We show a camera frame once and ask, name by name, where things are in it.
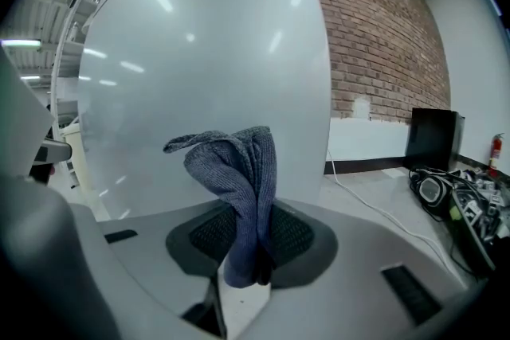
white cable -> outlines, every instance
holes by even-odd
[[[373,205],[370,205],[368,204],[365,200],[363,200],[357,193],[355,193],[354,191],[352,191],[351,189],[349,189],[347,186],[343,185],[342,183],[339,182],[338,178],[336,177],[336,170],[335,170],[335,162],[333,161],[333,157],[332,157],[332,154],[331,152],[329,151],[328,149],[328,155],[329,155],[329,158],[331,159],[331,166],[333,167],[333,174],[335,175],[335,180],[336,180],[336,184],[338,184],[340,187],[342,187],[344,190],[348,191],[350,194],[352,194],[352,196],[356,197],[358,200],[360,200],[364,205],[366,205],[368,208],[370,209],[373,209],[374,211],[378,212],[379,214],[381,214],[382,216],[384,216],[385,218],[387,218],[388,220],[390,220],[391,222],[393,222],[395,225],[397,225],[403,232],[405,232],[406,234],[408,235],[411,235],[411,236],[414,236],[415,238],[418,238],[419,240],[422,240],[423,242],[425,242],[427,245],[429,245],[432,250],[435,252],[435,254],[439,257],[439,259],[441,260],[441,262],[445,265],[446,269],[448,270],[448,272],[456,279],[460,282],[461,286],[466,289],[467,287],[465,286],[465,283],[462,281],[461,277],[457,274],[457,272],[452,269],[449,265],[449,263],[446,261],[446,257],[445,257],[445,253],[442,251],[441,249],[441,246],[434,240],[431,240],[429,237],[427,236],[423,236],[423,235],[420,235],[420,234],[417,234],[417,233],[412,233],[409,229],[407,229],[406,227],[404,227],[404,225],[397,219],[395,218],[392,214],[388,213],[387,211],[383,210],[383,209],[380,209],[379,207],[375,207]]]

red fire extinguisher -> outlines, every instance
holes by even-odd
[[[492,138],[491,158],[488,161],[488,174],[496,177],[497,162],[500,159],[501,147],[503,146],[502,133]]]

brick wall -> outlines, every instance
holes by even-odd
[[[449,109],[449,77],[425,0],[320,0],[331,57],[331,115],[409,122],[413,107]]]

gray sock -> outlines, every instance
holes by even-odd
[[[233,287],[254,283],[257,242],[271,256],[269,221],[276,193],[277,159],[268,127],[227,135],[208,131],[172,139],[163,151],[199,143],[186,154],[188,173],[236,210],[237,235],[226,260],[225,281]]]

ceiling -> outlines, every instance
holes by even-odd
[[[40,76],[31,80],[33,88],[49,88],[55,52],[65,18],[73,0],[16,0],[0,25],[1,39],[38,39],[40,49],[6,48],[9,58],[22,76]],[[74,41],[67,41],[62,53],[59,76],[77,77],[83,51],[84,32],[81,30],[95,12],[97,4],[84,0],[78,6],[75,18],[78,34]]]

